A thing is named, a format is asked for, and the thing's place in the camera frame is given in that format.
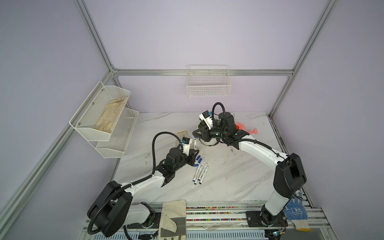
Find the beige glove in rack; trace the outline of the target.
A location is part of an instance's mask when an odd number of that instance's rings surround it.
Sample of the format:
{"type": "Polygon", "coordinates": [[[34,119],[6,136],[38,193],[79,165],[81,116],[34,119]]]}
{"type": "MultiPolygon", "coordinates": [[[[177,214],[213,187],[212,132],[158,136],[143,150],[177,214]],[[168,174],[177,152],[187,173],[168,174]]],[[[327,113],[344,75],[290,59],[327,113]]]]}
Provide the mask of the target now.
{"type": "Polygon", "coordinates": [[[124,97],[110,101],[106,105],[100,118],[97,120],[94,129],[111,134],[127,100],[128,97],[124,97]]]}

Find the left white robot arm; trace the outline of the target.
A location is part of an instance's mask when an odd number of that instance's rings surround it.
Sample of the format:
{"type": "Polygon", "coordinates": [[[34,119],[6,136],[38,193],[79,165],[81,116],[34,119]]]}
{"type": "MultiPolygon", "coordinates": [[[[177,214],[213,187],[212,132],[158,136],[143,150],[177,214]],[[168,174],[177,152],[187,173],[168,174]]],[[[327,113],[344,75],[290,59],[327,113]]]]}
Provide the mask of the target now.
{"type": "Polygon", "coordinates": [[[186,154],[180,148],[172,148],[149,176],[129,184],[109,182],[88,210],[90,223],[87,233],[94,235],[101,232],[110,237],[123,226],[151,227],[156,211],[148,203],[134,203],[134,200],[168,184],[176,171],[185,165],[193,167],[198,155],[198,150],[190,150],[186,154]]]}

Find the white two-tier mesh rack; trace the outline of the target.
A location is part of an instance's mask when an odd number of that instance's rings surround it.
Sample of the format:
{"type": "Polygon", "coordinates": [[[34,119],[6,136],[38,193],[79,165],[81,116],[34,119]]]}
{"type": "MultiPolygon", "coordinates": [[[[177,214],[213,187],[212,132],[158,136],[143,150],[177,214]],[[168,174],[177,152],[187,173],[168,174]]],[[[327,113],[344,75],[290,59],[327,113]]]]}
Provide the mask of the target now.
{"type": "Polygon", "coordinates": [[[128,107],[130,91],[99,82],[69,125],[103,158],[122,158],[139,112],[128,107]]]}

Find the beige canvas glove front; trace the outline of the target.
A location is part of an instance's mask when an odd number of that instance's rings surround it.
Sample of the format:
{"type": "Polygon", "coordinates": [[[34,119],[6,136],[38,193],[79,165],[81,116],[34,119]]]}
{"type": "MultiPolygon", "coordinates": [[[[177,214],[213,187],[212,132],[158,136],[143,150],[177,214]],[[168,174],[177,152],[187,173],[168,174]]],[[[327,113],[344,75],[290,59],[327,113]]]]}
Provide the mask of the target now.
{"type": "Polygon", "coordinates": [[[159,224],[159,240],[187,239],[187,202],[177,200],[163,202],[159,224]]]}

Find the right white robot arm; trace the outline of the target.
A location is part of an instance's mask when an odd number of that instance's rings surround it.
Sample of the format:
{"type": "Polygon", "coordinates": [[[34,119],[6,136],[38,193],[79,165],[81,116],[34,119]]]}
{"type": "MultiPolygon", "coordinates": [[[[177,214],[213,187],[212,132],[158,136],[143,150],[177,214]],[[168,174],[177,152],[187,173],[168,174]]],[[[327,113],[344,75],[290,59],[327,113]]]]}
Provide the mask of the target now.
{"type": "Polygon", "coordinates": [[[234,116],[229,112],[220,113],[215,119],[212,112],[205,111],[199,115],[199,119],[203,125],[193,131],[194,137],[204,142],[215,139],[248,153],[274,172],[274,191],[262,207],[259,222],[266,227],[276,224],[282,219],[286,205],[307,182],[300,156],[287,155],[256,140],[251,133],[237,127],[234,116]]]}

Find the green potted plant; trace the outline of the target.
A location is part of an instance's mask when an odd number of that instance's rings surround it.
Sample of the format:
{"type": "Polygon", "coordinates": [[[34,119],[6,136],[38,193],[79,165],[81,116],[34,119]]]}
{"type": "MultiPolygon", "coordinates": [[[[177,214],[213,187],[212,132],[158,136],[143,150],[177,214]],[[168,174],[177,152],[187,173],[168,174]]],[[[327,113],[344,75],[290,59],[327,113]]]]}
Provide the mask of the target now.
{"type": "MultiPolygon", "coordinates": [[[[206,123],[204,120],[200,120],[200,123],[198,124],[198,128],[206,127],[206,123]]],[[[211,139],[210,141],[204,141],[199,139],[200,143],[206,147],[214,147],[219,144],[219,141],[217,139],[211,139]]]]}

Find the pink watering can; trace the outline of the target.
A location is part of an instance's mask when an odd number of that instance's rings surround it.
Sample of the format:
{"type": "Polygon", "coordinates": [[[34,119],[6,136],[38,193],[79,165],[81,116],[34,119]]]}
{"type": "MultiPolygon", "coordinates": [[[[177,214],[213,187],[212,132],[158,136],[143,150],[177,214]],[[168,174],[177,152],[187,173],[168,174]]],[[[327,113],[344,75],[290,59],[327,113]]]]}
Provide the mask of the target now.
{"type": "Polygon", "coordinates": [[[236,123],[236,128],[237,128],[238,130],[245,131],[245,132],[249,133],[250,135],[251,135],[251,134],[255,134],[255,135],[257,135],[257,134],[258,134],[258,130],[257,130],[256,128],[253,129],[253,130],[251,130],[251,131],[248,131],[247,128],[246,128],[246,126],[245,126],[244,124],[241,124],[241,123],[236,123]]]}

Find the blue dotted work glove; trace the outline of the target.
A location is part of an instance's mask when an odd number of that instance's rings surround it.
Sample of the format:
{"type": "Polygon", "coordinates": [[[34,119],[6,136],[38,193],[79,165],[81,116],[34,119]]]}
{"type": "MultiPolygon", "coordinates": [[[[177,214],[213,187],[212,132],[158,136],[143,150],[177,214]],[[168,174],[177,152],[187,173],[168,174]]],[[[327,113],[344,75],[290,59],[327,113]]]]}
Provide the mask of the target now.
{"type": "Polygon", "coordinates": [[[291,221],[297,231],[309,232],[312,228],[308,224],[308,214],[303,206],[303,195],[296,191],[284,208],[284,214],[291,221]]]}

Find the aluminium frame rails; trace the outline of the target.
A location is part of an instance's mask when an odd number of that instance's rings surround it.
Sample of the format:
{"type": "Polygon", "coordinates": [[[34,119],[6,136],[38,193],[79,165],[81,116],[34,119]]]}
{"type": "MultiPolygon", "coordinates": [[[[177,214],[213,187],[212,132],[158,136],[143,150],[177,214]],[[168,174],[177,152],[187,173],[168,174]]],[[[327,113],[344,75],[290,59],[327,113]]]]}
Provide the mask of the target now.
{"type": "Polygon", "coordinates": [[[85,1],[1,1],[1,238],[6,238],[76,132],[101,84],[118,76],[290,76],[291,68],[218,64],[115,67],[85,1]]]}

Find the white knit work glove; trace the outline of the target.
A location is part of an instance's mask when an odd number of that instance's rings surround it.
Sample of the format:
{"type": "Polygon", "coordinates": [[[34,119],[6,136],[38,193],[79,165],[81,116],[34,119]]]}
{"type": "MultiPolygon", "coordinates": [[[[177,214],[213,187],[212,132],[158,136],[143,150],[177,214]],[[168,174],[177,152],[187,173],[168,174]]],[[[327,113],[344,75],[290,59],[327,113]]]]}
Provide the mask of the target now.
{"type": "Polygon", "coordinates": [[[190,139],[191,137],[188,135],[187,131],[179,132],[176,134],[177,137],[182,141],[183,139],[190,139]]]}

